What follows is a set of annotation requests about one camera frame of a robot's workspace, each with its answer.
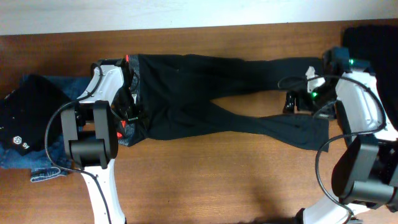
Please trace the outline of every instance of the black trousers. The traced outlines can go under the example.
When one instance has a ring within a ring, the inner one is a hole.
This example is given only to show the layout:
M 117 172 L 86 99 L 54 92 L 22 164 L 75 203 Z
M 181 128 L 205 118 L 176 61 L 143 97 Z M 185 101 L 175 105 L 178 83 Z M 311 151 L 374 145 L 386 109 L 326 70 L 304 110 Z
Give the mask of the black trousers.
M 223 96 L 277 90 L 281 78 L 305 75 L 309 66 L 322 73 L 317 58 L 244 61 L 199 55 L 134 55 L 130 62 L 140 77 L 139 103 L 149 120 L 146 127 L 137 123 L 134 142 L 237 131 L 318 149 L 328 139 L 326 120 L 304 114 L 253 118 L 210 102 Z

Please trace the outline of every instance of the denim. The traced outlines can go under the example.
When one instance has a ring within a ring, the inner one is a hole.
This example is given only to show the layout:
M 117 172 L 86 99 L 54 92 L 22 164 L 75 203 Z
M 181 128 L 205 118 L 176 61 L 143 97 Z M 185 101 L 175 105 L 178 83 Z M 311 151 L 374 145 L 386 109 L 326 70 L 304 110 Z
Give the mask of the denim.
M 27 80 L 28 75 L 23 76 L 21 83 Z M 72 77 L 45 77 L 55 86 L 61 89 L 71 100 L 79 97 L 88 86 L 91 78 Z M 63 148 L 63 136 L 59 135 L 56 141 L 49 147 L 52 158 L 60 166 L 71 167 L 72 163 L 67 159 Z M 59 176 L 67 175 L 67 172 L 53 167 L 45 154 L 41 151 L 32 151 L 21 156 L 13 149 L 5 149 L 0 143 L 0 168 L 3 169 L 31 169 L 31 182 L 40 182 Z

